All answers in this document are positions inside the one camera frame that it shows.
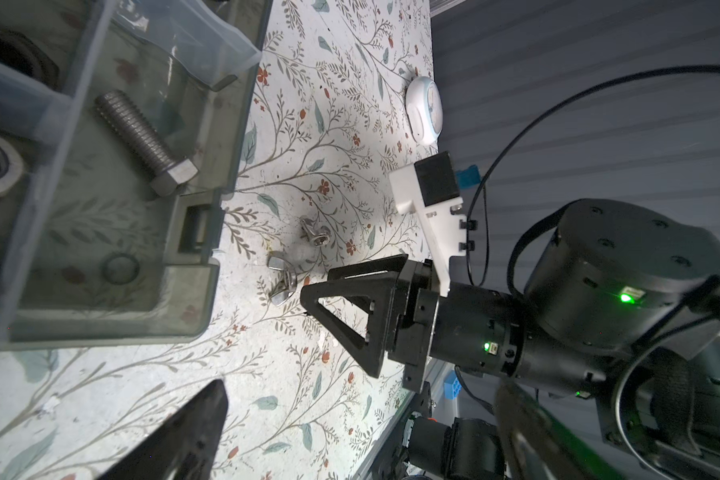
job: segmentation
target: tablecloth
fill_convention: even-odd
[[[407,83],[432,76],[427,0],[278,0],[263,50],[210,327],[177,345],[0,352],[0,480],[95,478],[215,378],[230,408],[213,478],[346,478],[399,407],[402,366],[372,379],[298,294],[273,306],[266,257],[285,252],[305,285],[334,266],[427,256],[387,181],[435,152],[404,111]],[[333,241],[310,246],[301,216]]]

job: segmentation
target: transparent plastic organizer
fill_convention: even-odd
[[[74,0],[47,0],[60,2]],[[271,0],[209,5],[261,47]],[[0,350],[188,341],[210,322],[220,203],[234,189],[256,67],[211,91],[160,48],[110,23],[113,8],[111,0],[93,5],[77,51],[59,65],[63,93],[36,88],[37,121],[21,131],[0,125],[30,172],[0,252]],[[149,172],[94,111],[94,98],[114,88],[199,168],[172,197],[154,195]],[[58,139],[38,137],[59,118]],[[107,281],[112,259],[137,262],[135,279]]]

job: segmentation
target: floral pattern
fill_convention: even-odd
[[[369,378],[304,315],[298,294],[271,305],[277,278],[266,256],[284,251],[307,285],[334,266],[428,255],[415,218],[395,212],[386,177],[436,151],[415,144],[404,113],[408,82],[432,72],[431,45],[427,0],[275,2],[246,155],[223,205],[210,327],[178,345],[0,352],[0,480],[95,478],[215,378],[230,408],[214,478],[355,472],[402,403],[402,366],[387,360]],[[139,78],[122,58],[113,72]],[[304,215],[328,226],[330,244],[306,242]],[[63,275],[84,280],[73,266]],[[364,332],[359,310],[328,306]],[[181,319],[199,311],[188,305]]]

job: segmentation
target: corrugated gray panel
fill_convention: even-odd
[[[433,18],[432,37],[444,108],[440,150],[451,151],[458,169],[476,164],[485,172],[529,121],[577,91],[650,68],[720,63],[720,0],[472,0]],[[633,202],[720,238],[720,77],[624,85],[528,134],[488,182],[486,286],[506,291],[519,236],[581,197]],[[475,239],[479,274],[484,235]],[[520,287],[545,241],[520,258]],[[451,268],[454,281],[467,281],[463,259]]]

